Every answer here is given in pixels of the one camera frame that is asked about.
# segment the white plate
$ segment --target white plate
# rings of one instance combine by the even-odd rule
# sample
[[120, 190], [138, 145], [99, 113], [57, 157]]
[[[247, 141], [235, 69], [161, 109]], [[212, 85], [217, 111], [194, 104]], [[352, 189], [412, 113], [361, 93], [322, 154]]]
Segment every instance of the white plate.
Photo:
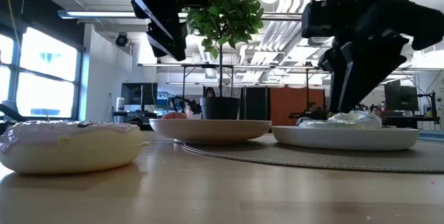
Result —
[[226, 144], [261, 137], [270, 121], [150, 119], [154, 131], [177, 142], [189, 144]]
[[405, 150], [416, 143], [419, 132], [419, 130], [396, 128], [344, 130], [273, 127], [273, 134], [280, 143], [341, 150]]

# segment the desk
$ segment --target desk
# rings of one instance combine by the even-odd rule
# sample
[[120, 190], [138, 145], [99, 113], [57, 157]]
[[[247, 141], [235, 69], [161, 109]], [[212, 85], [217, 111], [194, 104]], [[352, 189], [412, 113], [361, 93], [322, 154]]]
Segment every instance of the desk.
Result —
[[[61, 177], [0, 166], [0, 223], [442, 223], [444, 175], [298, 169], [188, 153], [144, 132], [134, 164]], [[273, 136], [265, 137], [270, 141]]]

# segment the ceiling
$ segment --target ceiling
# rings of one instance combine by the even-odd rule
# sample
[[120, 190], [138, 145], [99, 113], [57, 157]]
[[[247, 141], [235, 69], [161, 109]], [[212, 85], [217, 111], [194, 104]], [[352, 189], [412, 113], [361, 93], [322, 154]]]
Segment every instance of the ceiling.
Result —
[[[130, 0], [53, 0], [63, 8], [67, 10], [132, 10], [130, 6]], [[300, 3], [305, 5], [310, 0], [279, 0], [275, 3], [262, 3], [266, 12], [301, 12], [303, 6], [298, 6]], [[444, 0], [412, 0], [424, 6], [439, 9], [444, 12]], [[146, 41], [146, 21], [140, 19], [100, 19], [85, 21], [96, 25], [96, 30], [100, 34], [106, 36], [113, 42], [118, 32], [128, 32], [128, 36], [133, 42]], [[237, 58], [237, 62], [242, 61], [244, 64], [266, 64], [265, 62], [274, 62], [280, 65], [301, 65], [306, 61], [311, 61], [313, 64], [317, 63], [317, 58], [329, 47], [328, 40], [324, 41], [322, 48], [314, 48], [309, 46], [307, 40], [303, 40], [298, 32], [297, 23], [294, 22], [265, 22], [266, 25], [259, 32], [259, 34], [253, 36], [255, 40], [255, 46], [251, 49], [242, 47], [243, 44], [238, 44], [236, 49], [230, 48], [228, 45], [224, 46], [224, 55], [229, 55], [231, 59], [227, 59], [224, 56], [224, 60], [233, 61], [233, 57]], [[198, 37], [187, 38], [187, 56], [192, 58], [196, 54], [201, 54], [200, 41]], [[262, 55], [259, 51], [270, 51], [267, 55]], [[413, 50], [408, 46], [404, 49], [403, 54], [408, 57], [409, 60], [413, 57]], [[245, 71], [244, 77], [249, 79], [263, 80], [268, 75], [274, 76], [275, 74], [268, 74], [266, 72], [258, 73], [255, 71]], [[284, 71], [283, 74], [279, 74], [281, 80], [286, 79], [288, 71]]]

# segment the window frame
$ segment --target window frame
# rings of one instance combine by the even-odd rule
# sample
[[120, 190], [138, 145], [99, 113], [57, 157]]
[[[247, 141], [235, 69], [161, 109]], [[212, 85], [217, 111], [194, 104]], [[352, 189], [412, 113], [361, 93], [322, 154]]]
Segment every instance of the window frame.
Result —
[[[24, 33], [17, 33], [19, 37], [20, 43], [23, 42], [23, 34]], [[56, 80], [60, 82], [68, 82], [72, 83], [74, 86], [74, 99], [73, 99], [73, 106], [71, 109], [71, 117], [51, 117], [51, 120], [70, 120], [70, 121], [76, 121], [78, 120], [78, 107], [79, 107], [79, 100], [80, 100], [80, 78], [81, 78], [81, 67], [83, 63], [83, 50], [77, 50], [77, 60], [76, 60], [76, 76], [74, 78], [74, 81], [66, 80], [64, 78], [59, 78], [57, 76], [44, 74], [42, 72], [33, 71], [32, 69], [25, 69], [20, 67], [20, 58], [22, 56], [22, 53], [19, 49], [19, 44], [17, 43], [17, 39], [15, 37], [15, 33], [11, 32], [11, 30], [5, 26], [2, 26], [0, 24], [0, 35], [4, 35], [6, 37], [11, 38], [14, 41], [14, 49], [12, 52], [12, 61], [10, 64], [1, 64], [2, 67], [7, 67], [10, 70], [10, 78], [9, 78], [9, 91], [8, 91], [8, 100], [17, 102], [17, 91], [19, 86], [19, 75], [21, 72], [33, 74], [34, 76], [39, 76], [42, 78], [47, 78], [50, 80]], [[28, 120], [47, 120], [46, 117], [26, 117]]]

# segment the woven mat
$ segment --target woven mat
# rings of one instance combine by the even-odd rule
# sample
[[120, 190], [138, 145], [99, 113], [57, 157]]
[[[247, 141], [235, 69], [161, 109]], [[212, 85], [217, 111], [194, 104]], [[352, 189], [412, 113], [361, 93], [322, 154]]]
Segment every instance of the woven mat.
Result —
[[410, 150], [364, 152], [301, 148], [275, 141], [229, 146], [183, 144], [185, 150], [214, 157], [281, 166], [353, 171], [444, 173], [444, 143], [417, 141]]

